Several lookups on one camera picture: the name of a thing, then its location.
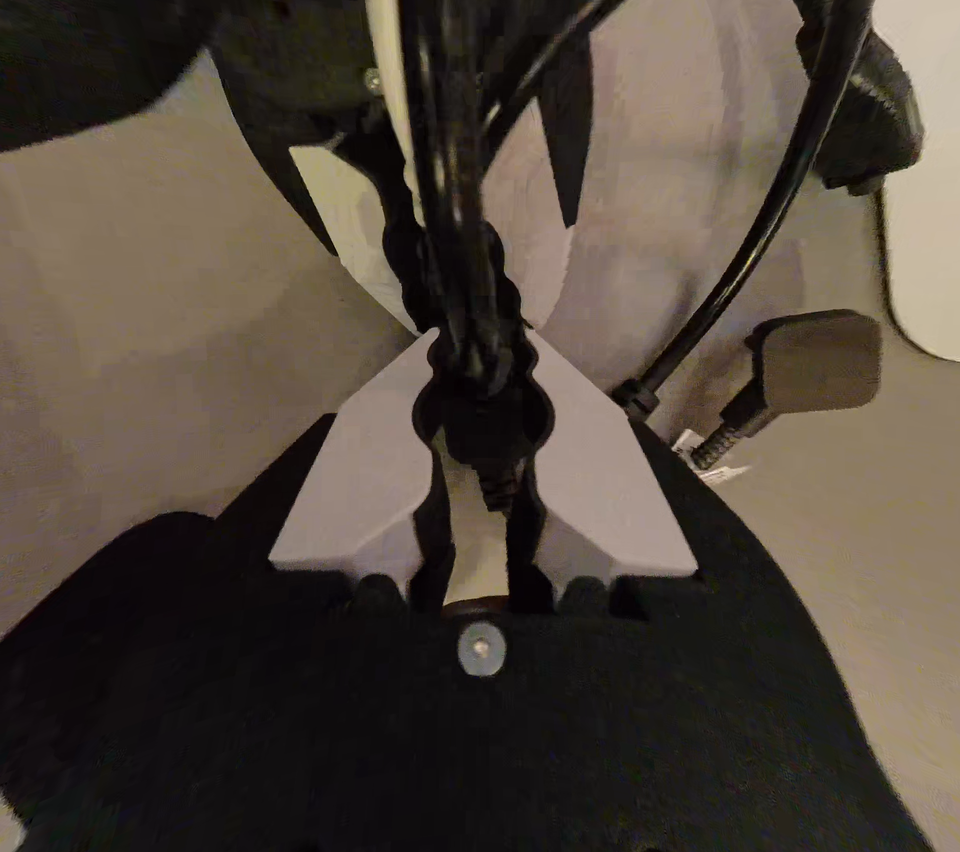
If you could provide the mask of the black dimpled round pad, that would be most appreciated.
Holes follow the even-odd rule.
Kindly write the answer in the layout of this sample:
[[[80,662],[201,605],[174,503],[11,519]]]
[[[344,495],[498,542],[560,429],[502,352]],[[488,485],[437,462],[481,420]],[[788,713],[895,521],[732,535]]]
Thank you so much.
[[[215,521],[174,511],[112,539],[1,645],[2,797],[28,829],[71,777],[146,618],[208,563]]]

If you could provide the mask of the white rounded pad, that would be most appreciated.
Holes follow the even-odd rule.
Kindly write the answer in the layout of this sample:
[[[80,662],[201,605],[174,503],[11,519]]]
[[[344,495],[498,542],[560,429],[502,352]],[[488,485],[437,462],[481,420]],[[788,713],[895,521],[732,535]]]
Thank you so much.
[[[959,358],[959,0],[876,0],[918,99],[921,158],[885,187],[889,297],[903,335]]]

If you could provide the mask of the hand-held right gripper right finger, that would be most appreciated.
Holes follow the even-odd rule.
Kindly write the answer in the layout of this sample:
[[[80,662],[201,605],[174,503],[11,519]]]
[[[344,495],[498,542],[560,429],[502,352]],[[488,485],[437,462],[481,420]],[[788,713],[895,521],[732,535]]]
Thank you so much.
[[[510,588],[689,578],[697,560],[625,413],[538,333],[523,343],[524,455]]]

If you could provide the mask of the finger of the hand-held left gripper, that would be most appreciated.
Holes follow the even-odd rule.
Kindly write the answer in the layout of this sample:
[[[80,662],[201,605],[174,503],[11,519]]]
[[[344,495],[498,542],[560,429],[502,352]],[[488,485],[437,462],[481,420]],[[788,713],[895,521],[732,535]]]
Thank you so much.
[[[521,315],[540,330],[567,280],[573,230],[563,220],[537,105],[526,108],[486,173],[484,214],[501,239],[505,274],[520,294]]]
[[[421,332],[405,306],[402,283],[388,262],[383,247],[387,227],[387,202],[378,186],[400,185],[402,200],[410,194],[404,180],[402,155],[387,147],[386,171],[378,172],[380,159],[374,142],[332,142],[325,145],[294,145],[289,155],[305,185],[314,208],[342,268],[379,306],[404,329]]]

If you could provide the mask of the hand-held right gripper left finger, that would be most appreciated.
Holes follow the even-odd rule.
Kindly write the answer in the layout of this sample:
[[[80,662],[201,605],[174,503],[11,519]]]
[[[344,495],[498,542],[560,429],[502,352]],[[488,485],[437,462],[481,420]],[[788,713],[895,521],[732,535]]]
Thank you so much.
[[[270,561],[284,571],[381,573],[398,586],[434,574],[444,586],[454,556],[443,468],[415,427],[431,382],[429,330],[334,416]]]

